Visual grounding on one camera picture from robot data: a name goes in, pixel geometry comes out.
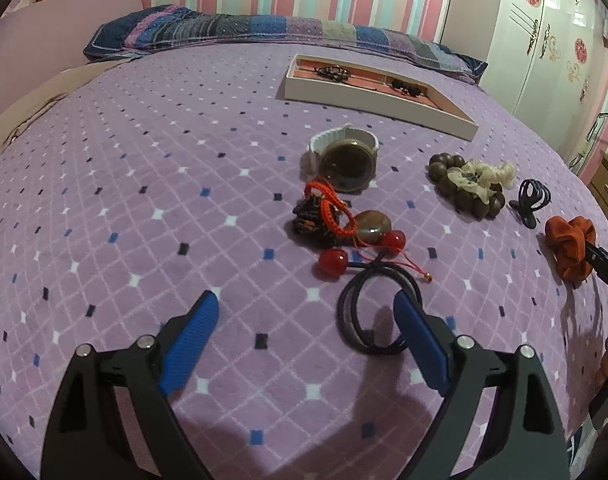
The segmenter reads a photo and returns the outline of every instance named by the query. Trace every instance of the fabric flower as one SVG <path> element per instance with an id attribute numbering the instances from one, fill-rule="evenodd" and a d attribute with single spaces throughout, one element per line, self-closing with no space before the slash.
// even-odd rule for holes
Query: fabric flower
<path id="1" fill-rule="evenodd" d="M 485 204 L 495 192 L 491 184 L 501 184 L 502 188 L 512 189 L 515 185 L 515 166 L 506 161 L 501 168 L 479 160 L 469 160 L 461 168 L 449 168 L 448 177 L 459 189 L 478 196 Z"/>

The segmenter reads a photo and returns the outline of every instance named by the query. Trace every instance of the blanket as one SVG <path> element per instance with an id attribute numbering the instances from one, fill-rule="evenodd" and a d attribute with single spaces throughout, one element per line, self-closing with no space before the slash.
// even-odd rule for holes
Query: blanket
<path id="1" fill-rule="evenodd" d="M 58 101 L 130 59 L 106 60 L 70 68 L 29 92 L 0 114 L 0 154 Z"/>
<path id="2" fill-rule="evenodd" d="M 206 14 L 164 5 L 133 12 L 102 25 L 84 54 L 102 59 L 124 52 L 151 53 L 195 44 L 270 42 L 346 48 L 404 59 L 468 84 L 478 84 L 483 70 L 438 44 L 387 28 L 351 25 L 291 16 Z"/>

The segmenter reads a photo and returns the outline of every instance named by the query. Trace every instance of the white watch strap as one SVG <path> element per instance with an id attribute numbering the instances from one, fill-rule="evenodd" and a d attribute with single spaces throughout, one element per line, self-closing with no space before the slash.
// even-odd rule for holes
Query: white watch strap
<path id="1" fill-rule="evenodd" d="M 359 140 L 359 142 L 362 142 L 373 150 L 373 154 L 377 156 L 377 150 L 379 149 L 379 141 L 377 138 L 366 130 L 360 130 L 359 128 L 354 128 L 350 124 L 345 124 L 341 128 L 326 130 L 325 132 L 321 132 L 311 137 L 308 144 L 308 151 L 310 154 L 310 166 L 313 174 L 317 174 L 319 171 L 319 160 L 322 152 L 332 142 L 335 142 L 335 140 L 343 139 Z"/>

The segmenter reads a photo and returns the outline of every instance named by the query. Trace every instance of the pillow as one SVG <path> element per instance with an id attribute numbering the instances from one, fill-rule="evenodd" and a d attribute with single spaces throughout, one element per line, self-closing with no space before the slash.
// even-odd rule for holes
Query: pillow
<path id="1" fill-rule="evenodd" d="M 142 10 L 141 0 L 44 0 L 0 20 L 0 114 L 53 76 L 88 60 L 97 28 Z"/>

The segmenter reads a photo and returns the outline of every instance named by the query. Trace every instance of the beige sheet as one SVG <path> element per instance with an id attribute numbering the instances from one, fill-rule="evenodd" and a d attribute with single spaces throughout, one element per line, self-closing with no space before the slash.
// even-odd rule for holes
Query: beige sheet
<path id="1" fill-rule="evenodd" d="M 0 153 L 60 99 L 103 72 L 129 61 L 131 60 L 103 61 L 65 70 L 13 103 L 0 115 Z"/>

